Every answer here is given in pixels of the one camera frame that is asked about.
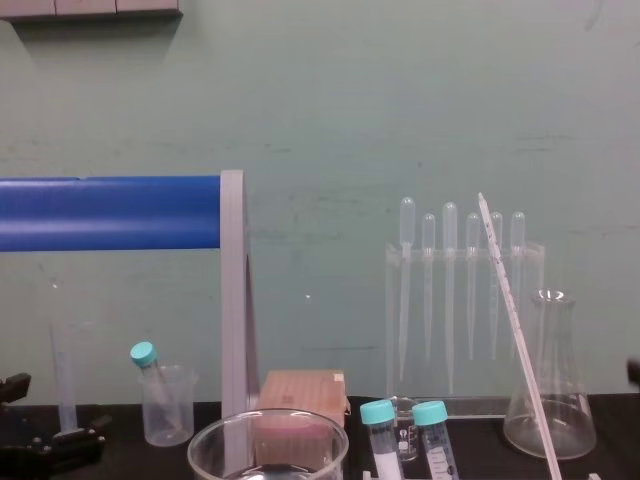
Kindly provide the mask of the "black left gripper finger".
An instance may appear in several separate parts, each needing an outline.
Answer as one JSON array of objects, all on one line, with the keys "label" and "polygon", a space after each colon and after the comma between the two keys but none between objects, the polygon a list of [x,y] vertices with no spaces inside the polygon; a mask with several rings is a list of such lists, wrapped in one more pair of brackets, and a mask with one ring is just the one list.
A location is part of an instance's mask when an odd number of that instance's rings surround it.
[{"label": "black left gripper finger", "polygon": [[2,406],[25,398],[31,383],[31,375],[18,373],[0,381],[0,403]]},{"label": "black left gripper finger", "polygon": [[86,428],[53,436],[32,436],[27,443],[28,479],[51,479],[53,476],[98,463],[106,445],[110,415],[93,419]]}]

